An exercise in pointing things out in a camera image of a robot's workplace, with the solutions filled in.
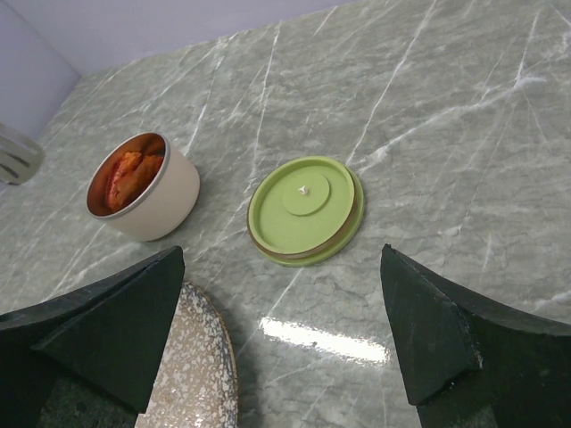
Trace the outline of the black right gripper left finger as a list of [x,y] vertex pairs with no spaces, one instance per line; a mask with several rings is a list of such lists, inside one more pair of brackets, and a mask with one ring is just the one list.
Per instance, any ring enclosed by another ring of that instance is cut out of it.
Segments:
[[174,246],[1,316],[3,427],[132,427],[148,407],[182,288]]

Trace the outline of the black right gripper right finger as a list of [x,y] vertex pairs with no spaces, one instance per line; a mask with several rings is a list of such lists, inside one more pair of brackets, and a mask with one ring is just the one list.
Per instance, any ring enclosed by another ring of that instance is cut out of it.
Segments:
[[387,244],[380,276],[424,427],[568,427],[570,326],[437,275]]

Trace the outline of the beige round lunch box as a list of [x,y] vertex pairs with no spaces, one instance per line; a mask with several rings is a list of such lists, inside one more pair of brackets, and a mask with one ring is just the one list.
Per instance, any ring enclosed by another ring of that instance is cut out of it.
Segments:
[[[119,160],[132,171],[146,155],[163,156],[152,183],[132,202],[111,211],[104,196],[108,176]],[[135,241],[155,241],[176,229],[194,207],[200,191],[200,176],[192,162],[164,136],[146,132],[121,143],[98,167],[87,188],[89,214]]]

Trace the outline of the orange fried piece top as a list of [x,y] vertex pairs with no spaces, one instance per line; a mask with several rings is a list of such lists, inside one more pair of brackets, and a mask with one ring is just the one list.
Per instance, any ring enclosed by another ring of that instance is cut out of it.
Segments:
[[117,200],[127,204],[136,199],[154,180],[161,169],[163,156],[146,155],[133,172],[121,178],[117,184]]

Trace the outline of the orange fried piece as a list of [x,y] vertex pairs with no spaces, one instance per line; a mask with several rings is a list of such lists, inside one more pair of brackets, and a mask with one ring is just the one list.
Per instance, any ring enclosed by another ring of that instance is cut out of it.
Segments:
[[107,208],[111,211],[119,209],[118,203],[118,183],[129,172],[132,171],[132,166],[127,160],[118,160],[112,168],[108,176],[107,186],[104,196],[104,202]]
[[117,184],[117,200],[127,204],[136,199],[154,180],[161,169],[163,156],[146,155],[133,172],[121,178]]

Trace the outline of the stainless steel tongs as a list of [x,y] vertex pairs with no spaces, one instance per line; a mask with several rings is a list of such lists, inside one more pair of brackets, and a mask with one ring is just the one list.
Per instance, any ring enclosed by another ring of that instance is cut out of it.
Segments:
[[1,124],[1,182],[22,185],[39,171],[44,150],[32,139],[14,128]]

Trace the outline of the green round lid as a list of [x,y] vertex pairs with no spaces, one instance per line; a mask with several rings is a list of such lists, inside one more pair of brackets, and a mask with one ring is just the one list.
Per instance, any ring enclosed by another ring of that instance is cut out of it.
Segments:
[[364,209],[364,189],[351,169],[326,156],[301,157],[258,185],[247,229],[271,261],[305,267],[338,253],[358,231]]

